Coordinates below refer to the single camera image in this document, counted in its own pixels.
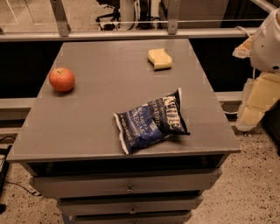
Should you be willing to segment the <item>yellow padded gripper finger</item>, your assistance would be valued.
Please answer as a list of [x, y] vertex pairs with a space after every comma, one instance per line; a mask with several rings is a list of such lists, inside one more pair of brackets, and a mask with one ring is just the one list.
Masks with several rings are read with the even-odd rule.
[[242, 44], [237, 46], [232, 55], [236, 58], [245, 59], [251, 56], [252, 38], [247, 38]]
[[252, 130], [279, 100], [279, 73], [261, 72], [255, 80], [248, 79], [244, 85], [235, 127], [240, 131]]

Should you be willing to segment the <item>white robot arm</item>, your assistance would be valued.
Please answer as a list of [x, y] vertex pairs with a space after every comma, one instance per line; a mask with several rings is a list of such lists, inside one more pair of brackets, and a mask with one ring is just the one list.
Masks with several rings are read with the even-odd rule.
[[235, 127], [250, 131], [280, 100], [280, 9], [273, 10], [255, 34], [234, 49], [233, 56], [249, 58], [253, 72], [261, 72], [247, 79], [237, 112]]

